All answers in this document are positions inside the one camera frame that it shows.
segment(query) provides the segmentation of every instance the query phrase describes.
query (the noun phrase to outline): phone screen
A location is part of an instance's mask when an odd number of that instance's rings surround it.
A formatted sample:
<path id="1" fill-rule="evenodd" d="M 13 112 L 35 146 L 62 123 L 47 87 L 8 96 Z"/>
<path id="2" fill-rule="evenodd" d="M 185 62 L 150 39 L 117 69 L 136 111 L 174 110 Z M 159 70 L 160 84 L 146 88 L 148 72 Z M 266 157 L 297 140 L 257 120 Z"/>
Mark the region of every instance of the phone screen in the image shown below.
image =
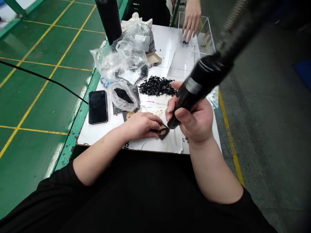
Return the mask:
<path id="1" fill-rule="evenodd" d="M 94 91 L 88 94 L 88 123 L 98 124 L 108 121 L 107 94 L 105 91 Z"/>

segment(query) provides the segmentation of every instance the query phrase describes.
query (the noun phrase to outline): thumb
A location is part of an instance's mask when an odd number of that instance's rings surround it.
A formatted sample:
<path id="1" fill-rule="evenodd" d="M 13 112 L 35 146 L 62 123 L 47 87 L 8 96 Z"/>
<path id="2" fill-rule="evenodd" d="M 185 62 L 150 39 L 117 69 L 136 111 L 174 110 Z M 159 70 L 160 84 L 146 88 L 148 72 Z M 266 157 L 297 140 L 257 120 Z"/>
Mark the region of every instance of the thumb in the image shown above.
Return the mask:
<path id="1" fill-rule="evenodd" d="M 175 116 L 185 127 L 192 127 L 196 124 L 196 119 L 191 112 L 185 108 L 177 109 L 175 111 Z"/>

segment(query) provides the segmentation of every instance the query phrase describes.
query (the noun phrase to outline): white paper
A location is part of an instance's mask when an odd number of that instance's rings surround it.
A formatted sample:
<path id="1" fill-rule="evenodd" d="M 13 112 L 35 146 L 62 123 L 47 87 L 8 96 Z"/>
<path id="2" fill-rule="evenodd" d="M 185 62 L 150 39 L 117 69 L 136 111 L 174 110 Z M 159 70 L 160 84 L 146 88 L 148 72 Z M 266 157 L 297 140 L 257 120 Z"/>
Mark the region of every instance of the white paper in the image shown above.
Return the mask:
<path id="1" fill-rule="evenodd" d="M 142 106 L 140 112 L 151 112 L 163 120 L 167 125 L 165 119 L 165 107 L 158 107 L 156 104 L 151 103 L 149 106 Z M 142 140 L 129 141 L 125 149 L 131 150 L 145 150 L 145 151 L 165 151 L 168 153 L 180 154 L 183 150 L 182 147 L 182 132 L 178 126 L 176 129 L 171 129 L 167 136 L 161 140 L 156 138 L 148 138 Z"/>

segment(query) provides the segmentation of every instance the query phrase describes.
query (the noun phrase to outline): black cylinder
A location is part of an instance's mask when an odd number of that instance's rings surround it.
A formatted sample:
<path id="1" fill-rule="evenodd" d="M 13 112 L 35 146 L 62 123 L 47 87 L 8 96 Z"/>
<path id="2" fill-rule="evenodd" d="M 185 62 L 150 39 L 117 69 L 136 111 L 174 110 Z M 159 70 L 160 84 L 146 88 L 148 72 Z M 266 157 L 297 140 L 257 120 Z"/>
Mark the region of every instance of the black cylinder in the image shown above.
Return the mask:
<path id="1" fill-rule="evenodd" d="M 190 76 L 176 93 L 177 102 L 173 111 L 173 117 L 167 123 L 170 129 L 175 129 L 180 125 L 180 121 L 175 116 L 177 109 L 182 107 L 193 111 L 195 105 L 205 98 L 229 73 L 233 66 L 233 61 L 220 63 L 219 59 L 220 55 L 217 53 L 202 58 L 195 65 Z"/>
<path id="2" fill-rule="evenodd" d="M 95 0 L 110 45 L 122 34 L 117 0 Z"/>

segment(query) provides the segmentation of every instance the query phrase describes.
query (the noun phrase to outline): hand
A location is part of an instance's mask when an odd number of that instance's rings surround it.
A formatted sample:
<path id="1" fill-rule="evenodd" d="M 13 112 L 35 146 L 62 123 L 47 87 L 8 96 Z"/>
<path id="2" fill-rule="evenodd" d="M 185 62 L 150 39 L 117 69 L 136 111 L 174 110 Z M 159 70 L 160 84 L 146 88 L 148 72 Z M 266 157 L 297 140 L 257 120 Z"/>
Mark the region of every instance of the hand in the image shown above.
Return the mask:
<path id="1" fill-rule="evenodd" d="M 171 82 L 171 86 L 176 90 L 178 90 L 181 85 L 182 82 Z M 173 116 L 176 101 L 176 96 L 168 101 L 165 112 L 167 121 Z M 175 116 L 181 122 L 180 129 L 188 138 L 189 142 L 203 142 L 213 137 L 213 110 L 206 98 L 196 105 L 192 113 L 185 108 L 179 108 L 175 111 Z"/>
<path id="2" fill-rule="evenodd" d="M 183 39 L 184 41 L 186 40 L 189 30 L 190 33 L 188 37 L 188 42 L 191 39 L 192 33 L 193 37 L 195 36 L 199 27 L 200 18 L 201 18 L 200 0 L 188 0 L 186 5 L 184 26 L 182 27 L 182 35 L 184 34 L 185 29 L 187 27 L 186 34 Z"/>
<path id="3" fill-rule="evenodd" d="M 159 138 L 151 129 L 160 130 L 160 124 L 163 121 L 152 113 L 135 113 L 126 122 L 119 126 L 120 133 L 125 137 L 126 141 L 138 140 L 145 138 Z"/>

